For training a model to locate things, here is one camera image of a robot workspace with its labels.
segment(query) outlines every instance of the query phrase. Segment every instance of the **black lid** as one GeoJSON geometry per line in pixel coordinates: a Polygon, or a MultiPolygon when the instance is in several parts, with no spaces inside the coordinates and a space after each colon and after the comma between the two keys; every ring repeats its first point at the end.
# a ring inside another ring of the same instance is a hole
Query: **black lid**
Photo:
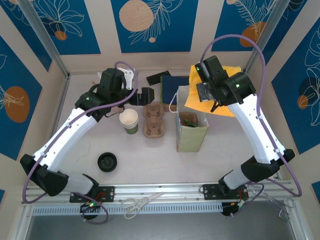
{"type": "Polygon", "coordinates": [[[117,166],[117,158],[111,152],[105,152],[98,158],[98,166],[101,171],[108,173],[115,170],[117,166]]]}

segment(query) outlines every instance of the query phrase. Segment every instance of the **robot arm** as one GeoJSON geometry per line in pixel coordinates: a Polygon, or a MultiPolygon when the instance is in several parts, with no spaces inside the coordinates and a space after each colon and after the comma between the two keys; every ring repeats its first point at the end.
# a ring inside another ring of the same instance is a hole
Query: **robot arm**
{"type": "Polygon", "coordinates": [[[244,72],[229,77],[216,56],[198,63],[195,67],[202,81],[197,84],[200,101],[214,100],[212,112],[218,106],[227,106],[239,121],[254,151],[253,157],[219,180],[219,194],[228,196],[233,190],[248,182],[257,183],[271,177],[283,165],[278,151],[287,162],[295,157],[291,149],[285,149],[277,140],[270,125],[265,121],[271,137],[277,142],[278,149],[274,150],[257,116],[256,90],[244,72]]]}
{"type": "MultiPolygon", "coordinates": [[[[124,99],[132,92],[132,81],[134,73],[122,68],[108,68],[103,71],[100,83],[93,86],[88,92],[81,95],[75,103],[75,108],[70,116],[54,136],[33,156],[25,154],[21,158],[21,165],[28,175],[32,167],[40,157],[42,161],[31,176],[31,180],[42,188],[49,196],[58,195],[62,191],[77,192],[84,195],[94,196],[94,188],[99,184],[91,177],[83,175],[66,175],[60,172],[62,163],[67,154],[79,139],[96,125],[106,114],[111,111],[111,107],[92,111],[80,117],[75,124],[70,125],[70,121],[94,107],[107,105],[124,99]],[[63,136],[56,142],[53,140],[60,135],[65,127],[68,127],[63,136]],[[52,145],[49,152],[45,150],[52,145]]],[[[142,93],[137,92],[129,99],[131,105],[146,105],[154,100],[154,91],[151,88],[143,87],[142,93]]]]}

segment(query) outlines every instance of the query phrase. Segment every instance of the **paper cup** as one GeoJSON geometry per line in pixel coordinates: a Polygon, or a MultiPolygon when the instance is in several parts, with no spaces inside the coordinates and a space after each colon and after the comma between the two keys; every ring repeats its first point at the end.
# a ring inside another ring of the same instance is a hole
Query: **paper cup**
{"type": "Polygon", "coordinates": [[[119,120],[128,134],[135,134],[138,131],[138,113],[133,109],[126,109],[120,113],[119,120]]]}

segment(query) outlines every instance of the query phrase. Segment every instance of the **scissors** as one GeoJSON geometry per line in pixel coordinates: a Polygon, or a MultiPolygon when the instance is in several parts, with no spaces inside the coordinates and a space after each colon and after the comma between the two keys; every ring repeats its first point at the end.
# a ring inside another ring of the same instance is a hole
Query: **scissors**
{"type": "Polygon", "coordinates": [[[127,198],[125,200],[123,200],[121,202],[121,207],[123,209],[125,209],[125,213],[124,213],[124,217],[125,219],[133,219],[141,210],[141,208],[148,204],[149,202],[151,202],[153,199],[157,199],[158,197],[160,197],[162,194],[164,194],[163,192],[159,192],[156,194],[153,194],[151,196],[147,196],[144,198],[127,198]]]}
{"type": "MultiPolygon", "coordinates": [[[[257,195],[256,191],[251,187],[251,186],[248,186],[255,195],[257,195]]],[[[291,215],[289,212],[287,212],[287,208],[291,211],[292,208],[294,208],[296,206],[296,202],[290,198],[290,197],[285,197],[283,202],[282,201],[279,201],[273,197],[270,197],[264,190],[262,191],[261,197],[265,198],[265,199],[268,199],[271,203],[273,203],[276,207],[278,207],[280,209],[280,212],[279,212],[279,218],[281,218],[283,221],[285,222],[290,222],[291,220],[291,215]]]]}

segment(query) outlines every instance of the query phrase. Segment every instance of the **yellow cloth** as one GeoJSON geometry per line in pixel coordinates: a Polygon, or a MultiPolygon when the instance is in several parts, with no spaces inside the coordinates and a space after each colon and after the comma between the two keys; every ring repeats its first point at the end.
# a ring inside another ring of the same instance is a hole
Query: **yellow cloth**
{"type": "MultiPolygon", "coordinates": [[[[232,76],[241,72],[241,67],[223,66],[228,76],[232,76]]],[[[210,112],[214,105],[214,101],[200,102],[196,84],[201,83],[201,79],[194,65],[191,66],[189,76],[189,96],[185,102],[185,106],[208,114],[216,114],[220,116],[234,117],[233,113],[226,106],[218,107],[214,112],[210,112]]]]}

